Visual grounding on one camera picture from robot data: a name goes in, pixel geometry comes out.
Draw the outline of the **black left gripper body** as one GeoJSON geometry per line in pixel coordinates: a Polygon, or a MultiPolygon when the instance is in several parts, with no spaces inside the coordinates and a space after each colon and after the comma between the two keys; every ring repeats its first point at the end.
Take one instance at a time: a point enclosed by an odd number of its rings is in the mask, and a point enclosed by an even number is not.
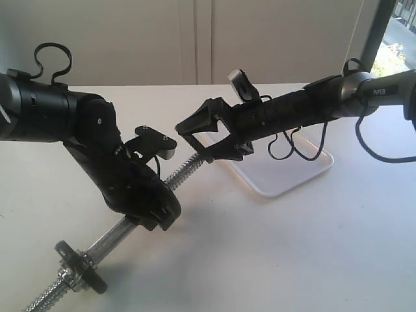
{"type": "Polygon", "coordinates": [[[129,152],[119,136],[104,145],[71,138],[63,143],[99,189],[108,208],[143,224],[162,224],[153,187],[159,176],[129,152]]]}

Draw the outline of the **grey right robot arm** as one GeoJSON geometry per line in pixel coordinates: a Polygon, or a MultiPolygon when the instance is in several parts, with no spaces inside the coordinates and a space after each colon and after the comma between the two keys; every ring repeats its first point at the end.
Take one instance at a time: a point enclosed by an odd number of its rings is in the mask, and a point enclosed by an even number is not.
{"type": "Polygon", "coordinates": [[[275,98],[261,97],[242,70],[229,80],[241,104],[230,106],[222,97],[206,99],[175,130],[208,163],[242,161],[254,151],[252,143],[291,129],[356,117],[355,133],[361,147],[385,163],[413,163],[414,156],[383,157],[365,143],[361,134],[364,117],[381,106],[400,105],[404,119],[415,122],[415,71],[376,78],[365,71],[345,71],[305,85],[275,98]]]}

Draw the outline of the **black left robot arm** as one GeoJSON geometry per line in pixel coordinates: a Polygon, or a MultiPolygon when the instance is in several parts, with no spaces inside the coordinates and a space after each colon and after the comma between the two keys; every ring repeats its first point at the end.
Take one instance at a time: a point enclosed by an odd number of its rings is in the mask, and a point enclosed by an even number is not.
{"type": "Polygon", "coordinates": [[[123,141],[114,105],[98,94],[10,70],[1,75],[1,140],[61,142],[107,207],[147,229],[167,230],[181,215],[172,188],[148,164],[171,158],[176,141],[146,125],[123,141]]]}

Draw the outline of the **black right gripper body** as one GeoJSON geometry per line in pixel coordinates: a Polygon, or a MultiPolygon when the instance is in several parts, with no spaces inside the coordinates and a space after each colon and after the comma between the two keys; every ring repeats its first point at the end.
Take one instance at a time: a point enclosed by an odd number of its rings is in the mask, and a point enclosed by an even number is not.
{"type": "Polygon", "coordinates": [[[252,142],[306,123],[305,98],[306,92],[299,90],[266,101],[257,99],[237,104],[231,106],[227,121],[219,121],[235,137],[237,151],[253,154],[252,142]]]}

